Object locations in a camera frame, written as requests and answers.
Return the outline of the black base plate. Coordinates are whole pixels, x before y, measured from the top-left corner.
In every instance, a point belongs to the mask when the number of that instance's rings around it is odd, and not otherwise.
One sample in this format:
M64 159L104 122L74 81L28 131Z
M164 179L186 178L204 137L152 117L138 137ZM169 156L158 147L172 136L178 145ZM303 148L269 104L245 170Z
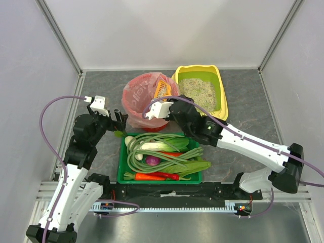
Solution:
M207 197L220 200L262 200L260 189L247 193L232 183L201 182L199 184L119 184L111 183L110 190L117 199L164 196Z

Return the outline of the pink plastic bin liner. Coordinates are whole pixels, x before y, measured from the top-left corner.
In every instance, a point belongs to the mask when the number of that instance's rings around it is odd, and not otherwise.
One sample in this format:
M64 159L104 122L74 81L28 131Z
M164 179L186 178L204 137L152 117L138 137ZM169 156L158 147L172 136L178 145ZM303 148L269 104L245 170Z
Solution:
M173 96L180 95L178 84L161 72L141 74L129 81L124 87L121 102L124 110L129 116L128 123L131 127L159 127L167 122L164 119L153 118L152 120L148 120L142 118L142 112L154 98L157 83L160 79L171 86Z

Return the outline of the purple onion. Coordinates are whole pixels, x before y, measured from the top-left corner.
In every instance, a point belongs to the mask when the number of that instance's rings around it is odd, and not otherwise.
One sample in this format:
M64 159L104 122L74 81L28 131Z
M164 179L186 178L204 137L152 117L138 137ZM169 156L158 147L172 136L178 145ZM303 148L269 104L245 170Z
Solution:
M161 159L153 155L147 155L145 158L145 163L149 166L157 166L160 164L160 162Z

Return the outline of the yellow litter box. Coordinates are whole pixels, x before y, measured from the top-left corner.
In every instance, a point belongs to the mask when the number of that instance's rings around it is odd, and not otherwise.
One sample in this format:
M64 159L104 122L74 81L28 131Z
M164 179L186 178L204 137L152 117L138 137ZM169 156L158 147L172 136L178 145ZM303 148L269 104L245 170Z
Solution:
M172 79L178 85L181 80L187 78L200 78L214 86L217 106L215 111L208 113L218 119L227 120L228 106L219 69L215 65L179 66L172 75Z

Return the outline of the green lettuce leaf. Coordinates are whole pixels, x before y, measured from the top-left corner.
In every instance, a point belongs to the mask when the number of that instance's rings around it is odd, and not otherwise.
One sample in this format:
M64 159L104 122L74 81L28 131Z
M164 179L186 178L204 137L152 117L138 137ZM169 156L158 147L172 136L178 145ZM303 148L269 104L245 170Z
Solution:
M180 162L181 165L171 165L159 172L168 174L178 174L180 177L184 177L190 174L198 173L208 169L211 166L211 162L206 160L187 160Z

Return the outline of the white radish with leaves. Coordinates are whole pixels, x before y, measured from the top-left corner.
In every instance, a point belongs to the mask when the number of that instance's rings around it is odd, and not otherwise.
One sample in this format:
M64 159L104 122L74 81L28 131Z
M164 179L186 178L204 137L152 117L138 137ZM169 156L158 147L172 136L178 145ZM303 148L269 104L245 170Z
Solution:
M129 135L126 131L114 131L116 137L124 138L126 147L132 145L134 137Z

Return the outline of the orange litter scoop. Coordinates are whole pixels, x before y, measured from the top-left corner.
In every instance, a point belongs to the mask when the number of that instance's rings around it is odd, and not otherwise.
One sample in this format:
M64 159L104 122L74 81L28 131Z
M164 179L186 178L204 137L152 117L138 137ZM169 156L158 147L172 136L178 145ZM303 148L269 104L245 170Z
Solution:
M168 96L172 96L172 88L167 82L160 79L157 83L154 99Z

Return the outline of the orange carrot front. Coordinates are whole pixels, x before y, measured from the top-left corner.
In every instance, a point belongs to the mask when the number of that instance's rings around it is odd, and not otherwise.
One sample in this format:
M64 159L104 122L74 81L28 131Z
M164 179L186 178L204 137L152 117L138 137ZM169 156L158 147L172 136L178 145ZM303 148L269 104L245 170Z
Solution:
M130 173L125 172L124 173L124 180L135 180L135 181L166 181L166 178L159 177L159 176L153 176L149 174L142 174L142 173Z

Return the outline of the green long beans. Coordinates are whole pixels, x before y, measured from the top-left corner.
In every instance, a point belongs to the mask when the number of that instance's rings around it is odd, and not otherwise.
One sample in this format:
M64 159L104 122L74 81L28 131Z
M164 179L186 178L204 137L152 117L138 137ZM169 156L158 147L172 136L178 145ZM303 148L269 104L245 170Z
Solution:
M200 146L195 146L193 148L189 147L190 139L184 135L174 134L174 133L143 133L133 136L133 143L127 148L127 165L131 170L137 173L149 174L153 172L159 172L171 165L181 165L180 162L187 160L196 160L203 154L203 149ZM161 151L149 151L141 150L140 146L142 143L161 141L166 144L175 147L177 150L174 152L183 153L179 157L167 157L164 156ZM142 154L143 159L138 161L135 159L136 154ZM149 166L145 163L145 158L147 155L153 155L159 157L161 162L157 166Z

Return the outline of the green vegetable tray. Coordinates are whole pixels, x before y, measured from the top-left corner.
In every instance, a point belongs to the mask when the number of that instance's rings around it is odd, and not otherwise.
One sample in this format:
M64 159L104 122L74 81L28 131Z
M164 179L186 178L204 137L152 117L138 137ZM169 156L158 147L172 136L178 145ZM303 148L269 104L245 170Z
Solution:
M136 136L142 133L130 133L129 135L131 136ZM189 147L193 148L195 146L200 146L198 142L194 141L193 139L190 139ZM202 155L198 157L196 160L203 160ZM171 179L166 179L166 181L135 181L135 180L129 180L126 181L124 180L124 173L125 172L130 172L130 173L137 173L134 172L129 168L127 165L127 148L124 143L124 138L122 139L122 144L121 144L121 149L120 149L120 158L119 158L119 168L118 168L118 175L117 175L117 180L120 184L199 184L202 181L202 172L190 174L187 176L184 176L183 178L191 178L189 181L174 181Z

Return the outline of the red trash bin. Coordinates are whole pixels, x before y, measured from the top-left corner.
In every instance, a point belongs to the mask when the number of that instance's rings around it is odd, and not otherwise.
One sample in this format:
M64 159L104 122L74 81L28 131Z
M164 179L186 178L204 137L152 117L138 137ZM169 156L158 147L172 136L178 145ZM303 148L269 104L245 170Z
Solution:
M164 125L159 126L159 127L148 127L148 128L142 128L144 131L146 132L152 132L152 133L156 133L156 132L160 132L163 129L165 129L167 127L169 122L166 122Z

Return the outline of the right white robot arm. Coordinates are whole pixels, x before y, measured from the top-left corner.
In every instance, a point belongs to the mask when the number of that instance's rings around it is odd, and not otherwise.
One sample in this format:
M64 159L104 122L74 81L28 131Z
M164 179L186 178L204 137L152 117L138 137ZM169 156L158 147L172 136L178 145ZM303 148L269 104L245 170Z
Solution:
M263 169L237 174L235 193L253 193L274 187L295 194L303 165L303 147L271 143L246 134L227 122L208 115L200 115L193 102L184 97L168 99L167 119L175 121L184 134L200 144L228 149L264 165Z

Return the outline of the red chili pepper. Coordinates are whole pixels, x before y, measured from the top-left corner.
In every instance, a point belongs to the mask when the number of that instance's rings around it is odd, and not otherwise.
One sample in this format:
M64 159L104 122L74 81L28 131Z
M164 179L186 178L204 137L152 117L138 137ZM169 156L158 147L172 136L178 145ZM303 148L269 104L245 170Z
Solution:
M180 181L180 180L189 181L189 180L191 180L191 178L183 178L183 177L179 176L178 174L169 174L169 173L163 173L163 172L150 173L150 175L161 177L161 178L166 178L166 179L171 179L174 181Z

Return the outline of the white green leek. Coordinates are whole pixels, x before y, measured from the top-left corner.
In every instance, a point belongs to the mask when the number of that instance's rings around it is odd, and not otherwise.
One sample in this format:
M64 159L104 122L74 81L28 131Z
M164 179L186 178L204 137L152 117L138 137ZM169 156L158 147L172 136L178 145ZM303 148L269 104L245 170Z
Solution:
M172 147L166 144L165 142L161 142L161 141L142 143L140 149L149 150L149 151L165 151L165 152L173 152L177 150L175 147Z

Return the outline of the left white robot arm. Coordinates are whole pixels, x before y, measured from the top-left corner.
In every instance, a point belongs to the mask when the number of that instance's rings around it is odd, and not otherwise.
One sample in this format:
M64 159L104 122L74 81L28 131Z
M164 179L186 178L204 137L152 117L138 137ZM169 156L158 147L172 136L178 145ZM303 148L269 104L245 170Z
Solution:
M73 135L65 152L63 174L45 214L36 225L30 225L26 236L31 242L76 242L77 231L91 206L103 195L109 195L108 176L93 173L81 195L77 195L92 162L96 145L107 131L123 132L128 115L114 110L116 119L90 111L76 117Z

